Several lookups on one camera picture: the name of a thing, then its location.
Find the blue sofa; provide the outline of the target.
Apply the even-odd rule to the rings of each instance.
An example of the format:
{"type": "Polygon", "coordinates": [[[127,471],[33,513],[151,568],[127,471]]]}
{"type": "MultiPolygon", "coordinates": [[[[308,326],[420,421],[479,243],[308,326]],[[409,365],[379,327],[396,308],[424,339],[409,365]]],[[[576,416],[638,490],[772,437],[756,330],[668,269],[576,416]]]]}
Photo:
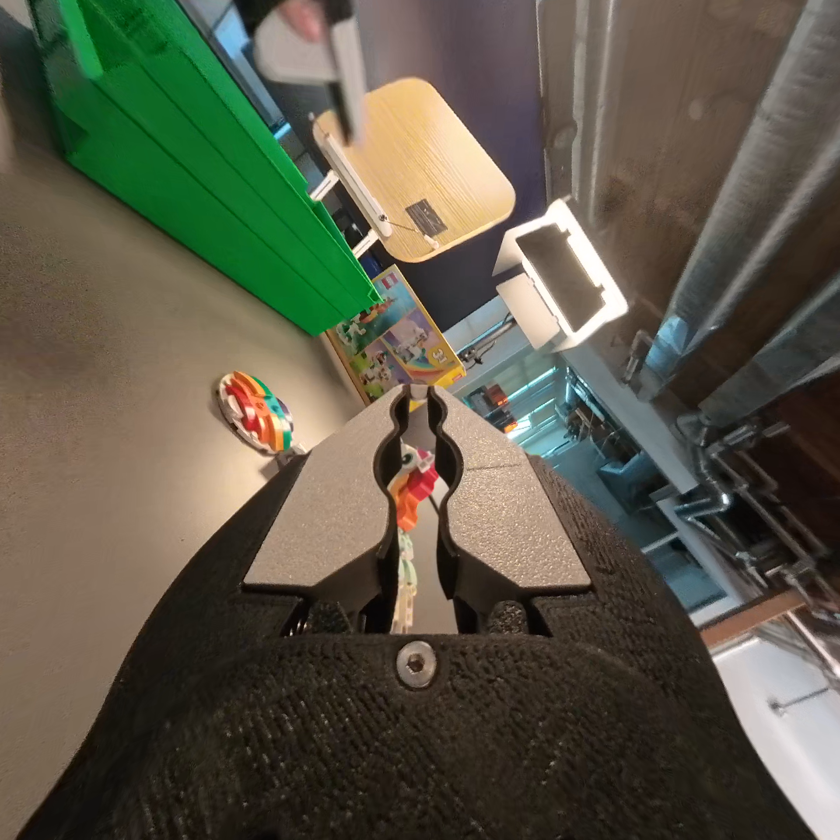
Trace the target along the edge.
{"type": "Polygon", "coordinates": [[[623,464],[611,460],[599,467],[596,474],[626,513],[644,508],[662,478],[656,463],[644,451],[623,464]]]}

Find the silver ventilation duct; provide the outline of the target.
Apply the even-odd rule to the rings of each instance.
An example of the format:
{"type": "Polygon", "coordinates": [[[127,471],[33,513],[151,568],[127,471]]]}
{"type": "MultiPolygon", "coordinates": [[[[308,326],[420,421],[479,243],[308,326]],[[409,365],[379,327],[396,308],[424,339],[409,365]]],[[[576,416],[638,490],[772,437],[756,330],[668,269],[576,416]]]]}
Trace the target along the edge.
{"type": "Polygon", "coordinates": [[[838,168],[839,2],[805,4],[639,372],[655,399],[735,308],[838,168]]]}

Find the person's left hand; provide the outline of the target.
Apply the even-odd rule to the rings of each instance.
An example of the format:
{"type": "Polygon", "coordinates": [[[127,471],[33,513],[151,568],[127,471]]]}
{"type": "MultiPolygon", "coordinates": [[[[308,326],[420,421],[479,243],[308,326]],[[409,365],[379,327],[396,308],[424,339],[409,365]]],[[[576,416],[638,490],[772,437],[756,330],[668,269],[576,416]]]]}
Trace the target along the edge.
{"type": "Polygon", "coordinates": [[[302,39],[310,43],[324,39],[327,22],[320,1],[283,1],[277,12],[302,39]]]}

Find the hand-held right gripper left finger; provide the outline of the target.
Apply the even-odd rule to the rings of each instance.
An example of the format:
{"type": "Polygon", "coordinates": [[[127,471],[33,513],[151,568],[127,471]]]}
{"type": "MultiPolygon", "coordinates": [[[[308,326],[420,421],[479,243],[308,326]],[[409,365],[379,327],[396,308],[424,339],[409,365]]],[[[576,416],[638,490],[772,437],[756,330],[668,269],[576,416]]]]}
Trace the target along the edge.
{"type": "Polygon", "coordinates": [[[393,616],[399,549],[387,486],[402,466],[410,396],[408,385],[390,390],[303,459],[244,588],[393,616]]]}

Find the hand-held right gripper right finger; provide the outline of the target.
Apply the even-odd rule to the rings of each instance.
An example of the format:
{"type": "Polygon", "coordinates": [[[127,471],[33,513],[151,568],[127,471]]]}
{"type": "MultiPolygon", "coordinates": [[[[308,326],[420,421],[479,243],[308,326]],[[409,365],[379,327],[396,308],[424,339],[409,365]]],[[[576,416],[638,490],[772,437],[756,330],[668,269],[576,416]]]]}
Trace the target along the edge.
{"type": "Polygon", "coordinates": [[[587,592],[591,577],[522,448],[437,386],[427,415],[447,487],[437,538],[447,598],[489,614],[499,602],[587,592]]]}

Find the yellow lego set box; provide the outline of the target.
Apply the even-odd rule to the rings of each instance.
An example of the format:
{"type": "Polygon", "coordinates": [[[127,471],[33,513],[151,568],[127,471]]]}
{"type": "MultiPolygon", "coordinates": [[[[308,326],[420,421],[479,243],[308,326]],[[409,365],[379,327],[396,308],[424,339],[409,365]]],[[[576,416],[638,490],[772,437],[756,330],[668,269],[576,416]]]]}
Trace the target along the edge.
{"type": "Polygon", "coordinates": [[[403,385],[449,388],[466,367],[393,266],[373,279],[381,300],[326,332],[365,405],[403,385]]]}

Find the metal ceiling pipes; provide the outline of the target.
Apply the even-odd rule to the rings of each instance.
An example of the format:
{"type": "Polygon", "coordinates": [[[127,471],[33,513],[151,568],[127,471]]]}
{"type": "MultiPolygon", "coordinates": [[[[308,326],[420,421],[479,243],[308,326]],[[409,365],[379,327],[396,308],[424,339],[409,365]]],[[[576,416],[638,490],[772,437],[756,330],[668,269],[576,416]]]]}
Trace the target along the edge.
{"type": "Polygon", "coordinates": [[[754,454],[782,438],[785,423],[752,418],[722,433],[699,414],[678,419],[697,487],[674,507],[678,523],[720,558],[751,595],[790,592],[816,621],[838,628],[838,540],[829,539],[796,479],[782,482],[754,454]]]}

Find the round rainbow lego build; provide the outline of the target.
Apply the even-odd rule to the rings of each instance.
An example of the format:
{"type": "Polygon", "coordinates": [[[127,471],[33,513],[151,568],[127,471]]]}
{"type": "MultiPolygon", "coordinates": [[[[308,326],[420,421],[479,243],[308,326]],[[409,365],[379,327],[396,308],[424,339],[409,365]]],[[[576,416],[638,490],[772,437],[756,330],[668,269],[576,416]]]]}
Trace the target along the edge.
{"type": "Polygon", "coordinates": [[[216,394],[226,423],[247,445],[268,456],[291,450],[291,410],[261,380],[233,371],[219,379],[216,394]]]}

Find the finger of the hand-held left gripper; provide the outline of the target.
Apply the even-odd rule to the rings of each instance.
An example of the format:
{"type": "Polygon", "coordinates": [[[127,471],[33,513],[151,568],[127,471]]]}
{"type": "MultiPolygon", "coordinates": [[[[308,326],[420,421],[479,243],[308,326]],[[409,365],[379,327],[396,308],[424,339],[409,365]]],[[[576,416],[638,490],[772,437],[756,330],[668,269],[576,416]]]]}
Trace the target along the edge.
{"type": "Polygon", "coordinates": [[[330,48],[336,71],[331,95],[344,142],[358,143],[364,134],[366,78],[357,18],[330,26],[330,48]]]}

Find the green plastic bin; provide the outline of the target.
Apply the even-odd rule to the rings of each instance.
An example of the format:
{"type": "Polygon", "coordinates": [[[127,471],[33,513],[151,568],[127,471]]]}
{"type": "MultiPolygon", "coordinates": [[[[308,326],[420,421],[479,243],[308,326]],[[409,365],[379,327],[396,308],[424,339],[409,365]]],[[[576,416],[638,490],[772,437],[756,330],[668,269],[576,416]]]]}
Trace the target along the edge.
{"type": "Polygon", "coordinates": [[[27,2],[61,149],[310,335],[381,302],[177,2],[27,2]]]}

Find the white lego unicorn figure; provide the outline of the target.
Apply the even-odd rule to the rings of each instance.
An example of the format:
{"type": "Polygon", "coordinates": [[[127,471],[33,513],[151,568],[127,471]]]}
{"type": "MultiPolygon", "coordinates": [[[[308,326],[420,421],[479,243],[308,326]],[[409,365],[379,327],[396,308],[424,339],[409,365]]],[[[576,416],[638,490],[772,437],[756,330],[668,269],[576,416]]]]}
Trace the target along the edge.
{"type": "Polygon", "coordinates": [[[395,503],[398,565],[397,594],[391,634],[407,634],[413,627],[413,607],[417,595],[413,542],[410,532],[418,520],[418,506],[428,499],[438,481],[434,454],[401,443],[401,468],[388,489],[395,503]]]}

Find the white ceiling light fixture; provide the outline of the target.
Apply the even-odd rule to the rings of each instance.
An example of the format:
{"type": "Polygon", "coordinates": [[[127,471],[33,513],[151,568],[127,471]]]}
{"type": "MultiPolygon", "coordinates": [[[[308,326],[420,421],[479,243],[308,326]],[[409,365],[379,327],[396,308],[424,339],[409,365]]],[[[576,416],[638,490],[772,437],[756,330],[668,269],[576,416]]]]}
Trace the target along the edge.
{"type": "Polygon", "coordinates": [[[563,198],[504,234],[492,276],[535,350],[576,348],[629,312],[625,295],[563,198]]]}

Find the light wooden panel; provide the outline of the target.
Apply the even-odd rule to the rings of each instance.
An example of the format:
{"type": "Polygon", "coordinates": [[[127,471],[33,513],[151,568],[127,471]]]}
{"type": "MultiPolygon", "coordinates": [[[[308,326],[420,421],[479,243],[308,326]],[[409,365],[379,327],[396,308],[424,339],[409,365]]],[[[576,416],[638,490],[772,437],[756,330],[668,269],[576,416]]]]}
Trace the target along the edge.
{"type": "Polygon", "coordinates": [[[419,264],[509,218],[512,184],[429,82],[406,77],[368,92],[364,117],[352,143],[334,111],[311,123],[330,167],[312,196],[341,184],[371,227],[356,256],[379,242],[396,261],[419,264]]]}

